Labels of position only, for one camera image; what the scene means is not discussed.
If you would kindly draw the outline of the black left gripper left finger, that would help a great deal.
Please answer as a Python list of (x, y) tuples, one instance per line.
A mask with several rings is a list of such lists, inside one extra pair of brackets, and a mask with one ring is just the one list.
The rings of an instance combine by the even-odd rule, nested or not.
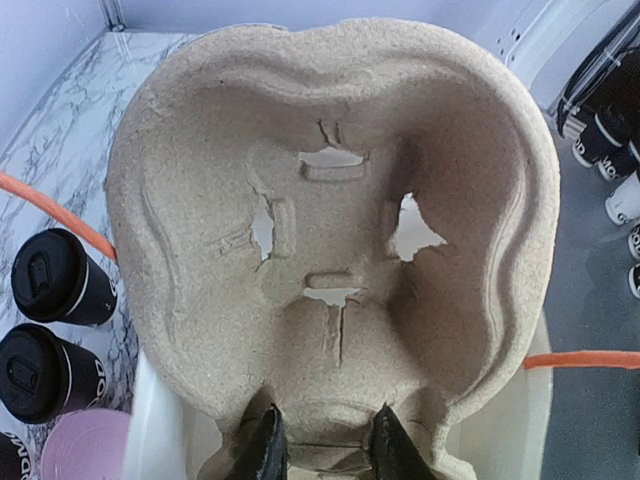
[(288, 450), (281, 411), (271, 404), (229, 472), (230, 479), (285, 480)]

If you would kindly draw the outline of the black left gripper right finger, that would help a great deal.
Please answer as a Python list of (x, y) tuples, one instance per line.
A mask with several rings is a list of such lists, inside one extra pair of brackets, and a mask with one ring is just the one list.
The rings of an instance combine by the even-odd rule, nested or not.
[(388, 404), (373, 418), (369, 458), (375, 479), (436, 480)]

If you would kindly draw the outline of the black paper coffee cup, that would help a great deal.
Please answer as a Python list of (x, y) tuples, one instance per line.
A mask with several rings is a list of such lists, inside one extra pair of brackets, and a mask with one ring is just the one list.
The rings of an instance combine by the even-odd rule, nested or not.
[(1, 401), (23, 423), (92, 407), (106, 390), (101, 360), (41, 325), (18, 325), (1, 341)]

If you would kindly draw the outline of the brown cardboard cup carrier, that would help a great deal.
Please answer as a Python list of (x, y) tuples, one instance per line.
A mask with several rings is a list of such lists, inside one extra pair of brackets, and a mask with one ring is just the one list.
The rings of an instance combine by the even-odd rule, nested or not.
[(288, 468), (373, 473), (388, 404), (436, 479), (521, 366), (560, 207), (546, 122), (472, 41), (396, 19), (225, 28), (168, 57), (105, 185), (141, 346), (229, 472), (281, 411)]

